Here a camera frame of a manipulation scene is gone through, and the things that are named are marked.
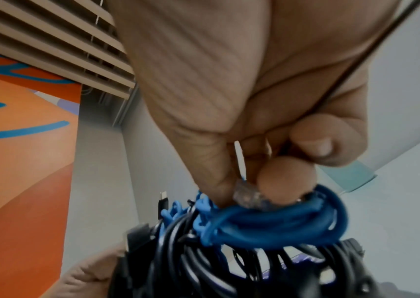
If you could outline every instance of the blue cable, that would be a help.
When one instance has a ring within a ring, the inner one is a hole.
[[[285,246],[328,245],[337,242],[347,229],[347,212],[341,199],[327,187],[317,185],[304,202],[276,211],[262,212],[241,206],[218,209],[199,192],[199,215],[193,228],[204,246],[229,246],[245,249],[280,249]],[[162,210],[160,235],[169,224],[188,211],[180,202]]]

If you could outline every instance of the painted mural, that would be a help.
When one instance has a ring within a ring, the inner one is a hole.
[[[0,297],[58,279],[80,85],[0,56]]]

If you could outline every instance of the hand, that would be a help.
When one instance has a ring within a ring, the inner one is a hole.
[[[74,265],[40,298],[106,298],[117,257],[125,247],[118,244]]]
[[[315,163],[346,165],[365,151],[366,65],[304,115],[388,24],[397,0],[108,3],[151,116],[220,207],[239,175],[237,140],[247,180],[276,204],[313,189]]]

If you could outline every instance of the wooden slat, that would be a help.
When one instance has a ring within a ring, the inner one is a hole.
[[[35,51],[28,46],[13,42],[0,35],[0,54],[11,59],[26,63],[64,78],[83,83],[96,89],[108,92],[123,99],[128,99],[129,89],[118,87],[95,76],[84,73],[59,59]]]
[[[39,34],[28,32],[17,24],[3,20],[1,18],[0,33],[38,50],[61,58],[67,62],[83,67],[108,79],[119,82],[125,86],[133,87],[135,85],[132,79],[118,75],[114,73],[110,68],[104,67],[95,61],[89,60],[84,57],[84,55],[74,53],[71,50],[62,47],[61,45],[52,42],[50,39],[47,39]]]
[[[116,39],[114,36],[108,34],[107,32],[103,31],[96,25],[89,23],[86,20],[83,20],[79,16],[75,15],[68,9],[62,7],[61,5],[56,4],[50,0],[30,0],[31,2],[37,4],[38,6],[43,7],[47,11],[53,13],[54,15],[64,19],[65,21],[70,22],[71,24],[75,25],[76,27],[86,31],[87,33],[91,34],[94,37],[104,41],[105,43],[109,44],[110,46],[118,49],[121,52],[125,52],[125,48],[123,47],[122,43]]]
[[[107,23],[111,24],[112,26],[115,26],[115,23],[113,21],[112,15],[103,9],[100,5],[95,4],[92,0],[74,0],[78,4],[80,4],[85,9],[89,10],[93,14],[99,16],[99,18],[103,19]]]
[[[126,61],[118,58],[115,55],[112,55],[110,52],[107,52],[89,40],[86,40],[72,32],[67,32],[64,28],[61,28],[51,21],[44,20],[39,14],[24,7],[19,7],[11,0],[0,0],[0,11],[5,12],[14,18],[30,24],[45,33],[53,35],[54,37],[59,38],[72,46],[86,51],[87,53],[90,53],[97,58],[100,58],[120,69],[125,70],[126,72],[133,74],[133,69]]]

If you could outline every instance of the coiled blue cable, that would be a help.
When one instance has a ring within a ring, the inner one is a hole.
[[[204,246],[227,244],[245,249],[280,249],[337,242],[347,229],[347,212],[341,199],[327,187],[317,185],[304,202],[276,211],[262,212],[241,206],[218,209],[208,197],[197,195],[199,215],[193,228]],[[188,211],[179,202],[161,211],[161,233]]]

